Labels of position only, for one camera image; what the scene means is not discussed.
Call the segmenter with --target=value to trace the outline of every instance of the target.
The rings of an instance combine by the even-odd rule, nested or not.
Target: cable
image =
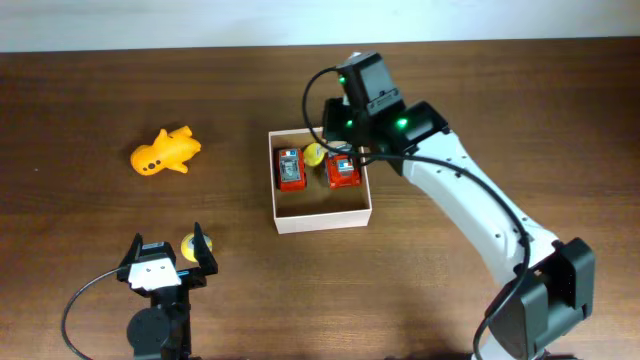
[[[369,159],[369,160],[363,162],[362,164],[360,164],[360,167],[365,167],[365,166],[371,165],[371,163],[373,163],[374,161],[376,161],[376,159]]]
[[[82,288],[80,288],[80,290],[78,290],[69,300],[69,302],[67,303],[67,306],[64,308],[64,311],[62,312],[62,322],[60,323],[60,332],[62,332],[62,339],[64,340],[64,343],[67,344],[67,347],[69,347],[69,349],[71,349],[71,351],[73,351],[74,354],[76,354],[79,358],[84,359],[84,360],[91,360],[90,357],[88,357],[87,355],[83,354],[80,350],[78,350],[72,343],[71,340],[69,340],[69,336],[67,336],[67,315],[69,315],[69,310],[71,310],[71,306],[73,305],[73,303],[76,301],[76,299],[82,295],[83,292],[85,292],[85,290],[87,290],[91,285],[97,283],[98,281],[108,277],[109,275],[112,275],[116,272],[118,272],[118,270],[120,270],[122,268],[117,268],[117,269],[113,269],[110,271],[107,271],[106,273],[98,276],[97,278],[89,281],[85,286],[83,286]]]
[[[305,125],[311,132],[311,136],[313,136],[313,138],[316,140],[318,144],[320,144],[325,149],[338,154],[349,155],[353,157],[369,158],[369,160],[366,163],[370,163],[375,160],[402,160],[402,161],[409,160],[409,161],[420,161],[420,162],[425,162],[433,165],[439,165],[439,166],[443,166],[451,170],[454,170],[455,172],[469,178],[470,180],[475,182],[478,186],[480,186],[484,191],[486,191],[487,194],[489,194],[489,196],[491,196],[491,198],[493,198],[498,203],[498,205],[500,205],[500,207],[507,214],[511,222],[513,222],[514,226],[517,228],[518,233],[520,234],[520,240],[518,240],[518,243],[522,245],[522,247],[524,248],[524,257],[522,260],[522,264],[521,266],[519,266],[518,273],[516,274],[516,278],[513,282],[513,286],[511,287],[511,289],[503,296],[502,300],[499,302],[499,305],[494,307],[491,313],[485,316],[485,318],[482,320],[482,322],[478,326],[478,330],[476,330],[476,333],[473,337],[473,352],[477,360],[483,360],[482,356],[480,355],[480,349],[479,349],[482,333],[487,329],[487,327],[489,327],[489,325],[495,319],[497,314],[504,308],[504,306],[509,302],[509,300],[511,300],[511,298],[518,291],[518,289],[522,285],[522,282],[525,279],[527,270],[529,269],[529,262],[531,261],[531,244],[529,243],[529,235],[527,234],[524,228],[524,225],[522,225],[522,223],[520,222],[520,219],[518,219],[518,216],[516,216],[516,214],[509,207],[509,205],[504,201],[504,199],[502,199],[500,195],[498,195],[498,193],[496,193],[495,190],[493,190],[489,185],[487,185],[484,181],[482,181],[482,179],[480,179],[470,171],[464,168],[461,168],[459,166],[453,165],[450,162],[434,159],[434,158],[423,157],[423,156],[414,156],[414,155],[393,155],[393,154],[386,154],[386,153],[371,153],[371,152],[359,153],[356,151],[346,151],[346,150],[333,148],[327,143],[325,143],[324,141],[322,141],[318,136],[318,134],[316,134],[316,132],[313,130],[313,126],[311,125],[311,121],[309,120],[309,115],[307,114],[307,97],[309,96],[309,90],[311,89],[311,86],[319,77],[321,77],[326,73],[334,72],[334,71],[337,72],[336,68],[330,67],[330,68],[321,70],[320,72],[315,74],[311,78],[311,80],[309,80],[309,82],[307,83],[307,86],[305,87],[304,93],[302,95],[302,118],[304,119]]]

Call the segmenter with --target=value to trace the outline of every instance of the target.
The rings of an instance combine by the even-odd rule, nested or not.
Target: wood grain
[[[469,351],[498,289],[388,165],[370,167],[368,227],[275,231],[267,132],[302,127],[310,76],[367,49],[526,212],[593,247],[594,315],[551,349],[635,359],[638,38],[0,55],[0,357],[72,358],[58,328],[72,293],[116,266],[136,232],[175,248],[194,221],[220,264],[192,294],[193,348],[206,359]],[[335,79],[318,83],[316,121],[337,94]],[[203,145],[189,174],[130,168],[135,146],[183,124]],[[70,336],[96,359],[130,358],[126,325],[145,306],[107,280],[72,310]]]

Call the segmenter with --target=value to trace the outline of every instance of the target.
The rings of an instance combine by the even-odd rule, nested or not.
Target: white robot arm
[[[345,96],[325,102],[325,139],[373,152],[334,149],[313,132],[306,112],[309,89],[329,72],[338,73]],[[368,162],[388,161],[430,196],[480,253],[503,290],[476,333],[476,356],[538,359],[548,344],[591,314],[591,249],[578,238],[561,243],[520,210],[473,162],[433,107],[424,101],[407,107],[378,53],[354,54],[312,77],[302,97],[302,114],[315,140],[330,151]],[[491,335],[479,349],[486,327]]]
[[[531,239],[530,267],[555,252],[552,243],[557,237],[534,222],[518,208],[471,159],[452,131],[439,132],[418,144],[414,154],[449,161],[467,169],[491,186],[521,219]],[[404,176],[424,191],[458,226],[476,248],[493,279],[504,286],[515,278],[514,268],[522,263],[523,247],[520,234],[496,201],[478,184],[446,167],[405,161]],[[480,350],[483,359],[513,360],[498,341],[489,335]]]

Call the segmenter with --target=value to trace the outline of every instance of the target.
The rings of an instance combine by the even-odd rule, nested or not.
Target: white box
[[[322,135],[322,128],[315,128]],[[367,226],[371,217],[371,194],[367,169],[361,169],[362,184],[331,190],[324,164],[305,166],[307,188],[303,191],[281,192],[276,188],[274,155],[277,149],[299,148],[315,142],[308,129],[269,132],[269,167],[271,169],[271,199],[273,220],[279,234],[302,231]]]

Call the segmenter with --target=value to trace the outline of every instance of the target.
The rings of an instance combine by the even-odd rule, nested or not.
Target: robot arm
[[[450,131],[436,133],[418,144],[417,156],[449,161],[467,169],[493,188],[521,219],[531,238],[531,265],[551,255],[558,238],[544,229],[489,179],[475,164]],[[476,248],[494,280],[500,286],[515,277],[514,268],[522,263],[523,248],[518,244],[520,234],[504,210],[486,191],[469,178],[438,165],[405,161],[403,175],[435,201]]]
[[[442,208],[480,253],[495,281],[504,286],[486,311],[492,321],[491,336],[480,350],[484,360],[537,359],[548,344],[591,314],[595,273],[591,249],[578,238],[561,243],[520,210],[473,162],[429,104],[422,101],[407,107],[379,54],[356,54],[312,78],[303,96],[303,117],[310,129],[305,108],[309,87],[331,71],[339,74],[345,97],[325,103],[326,140],[368,147],[373,150],[368,158],[387,160]],[[496,196],[448,164],[473,174]],[[507,209],[522,227],[516,226]],[[520,269],[518,282],[515,268],[524,258],[522,229],[531,257],[528,269]]]
[[[120,282],[150,299],[150,307],[134,315],[127,339],[136,360],[188,360],[191,355],[189,292],[207,286],[206,276],[218,273],[218,263],[206,245],[200,224],[194,224],[193,252],[197,267],[176,271],[171,244],[143,244],[136,234],[117,273]]]

